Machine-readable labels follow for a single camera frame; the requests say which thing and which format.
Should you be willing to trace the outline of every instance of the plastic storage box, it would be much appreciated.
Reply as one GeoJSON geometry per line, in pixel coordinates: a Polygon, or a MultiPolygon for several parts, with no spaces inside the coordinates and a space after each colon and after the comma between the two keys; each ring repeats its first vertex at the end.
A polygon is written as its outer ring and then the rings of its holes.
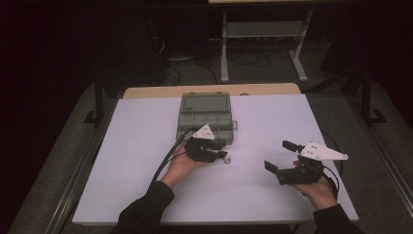
{"type": "Polygon", "coordinates": [[[212,142],[232,144],[234,128],[229,93],[189,93],[182,95],[176,138],[193,127],[209,124],[215,135],[212,142]]]}

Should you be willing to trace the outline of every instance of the hand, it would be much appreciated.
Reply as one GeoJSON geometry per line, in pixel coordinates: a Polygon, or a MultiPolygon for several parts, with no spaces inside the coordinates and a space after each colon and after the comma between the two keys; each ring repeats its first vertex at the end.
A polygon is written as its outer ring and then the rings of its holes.
{"type": "Polygon", "coordinates": [[[317,183],[291,184],[291,186],[306,195],[317,210],[337,206],[337,200],[331,190],[331,185],[324,177],[321,177],[317,183]]]}
{"type": "Polygon", "coordinates": [[[192,160],[186,154],[185,148],[179,146],[175,152],[173,152],[168,170],[161,178],[161,181],[170,188],[174,188],[179,181],[188,176],[194,169],[204,164],[203,162],[192,160]]]}

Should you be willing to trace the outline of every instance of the black sleeve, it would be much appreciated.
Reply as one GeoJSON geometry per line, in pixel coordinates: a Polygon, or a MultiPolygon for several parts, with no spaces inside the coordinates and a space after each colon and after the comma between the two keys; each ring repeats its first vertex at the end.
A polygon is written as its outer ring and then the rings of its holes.
{"type": "Polygon", "coordinates": [[[314,212],[314,220],[322,234],[362,234],[347,217],[341,205],[314,212]]]}
{"type": "Polygon", "coordinates": [[[121,212],[118,224],[110,233],[157,233],[162,214],[173,198],[172,190],[157,181],[143,197],[121,212]]]}

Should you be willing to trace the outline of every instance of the dark background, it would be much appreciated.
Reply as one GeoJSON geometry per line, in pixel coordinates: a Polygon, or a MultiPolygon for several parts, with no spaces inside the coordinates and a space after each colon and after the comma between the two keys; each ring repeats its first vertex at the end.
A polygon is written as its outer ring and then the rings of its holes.
{"type": "MultiPolygon", "coordinates": [[[[189,50],[206,59],[203,45],[209,37],[220,35],[219,12],[179,16],[163,12],[148,21],[153,13],[79,10],[138,5],[137,1],[0,2],[0,233],[7,232],[73,106],[96,76],[113,97],[129,86],[159,85],[163,63],[154,55],[151,35],[163,36],[172,50],[189,50]],[[190,35],[188,28],[193,29],[190,35]]],[[[325,70],[339,72],[359,58],[368,58],[373,79],[387,89],[413,126],[413,36],[408,9],[401,1],[375,7],[318,7],[307,40],[333,40],[325,70]]],[[[295,14],[302,17],[301,10],[295,14]]],[[[273,18],[270,11],[233,16],[273,18]]]]}

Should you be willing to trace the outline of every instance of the white tabletop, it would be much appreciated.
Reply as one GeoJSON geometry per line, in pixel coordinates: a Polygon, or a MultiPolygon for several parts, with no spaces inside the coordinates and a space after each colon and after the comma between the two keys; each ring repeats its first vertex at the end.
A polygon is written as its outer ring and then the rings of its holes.
{"type": "MultiPolygon", "coordinates": [[[[80,200],[75,223],[114,224],[119,213],[143,196],[175,142],[180,97],[121,99],[80,200]]],[[[162,223],[286,223],[313,220],[307,198],[279,185],[264,169],[267,160],[292,168],[296,154],[282,141],[323,143],[304,95],[231,96],[239,129],[222,160],[192,172],[175,188],[162,223]]],[[[337,175],[332,162],[324,162],[337,175]]],[[[339,203],[351,220],[357,214],[340,179],[339,203]]]]}

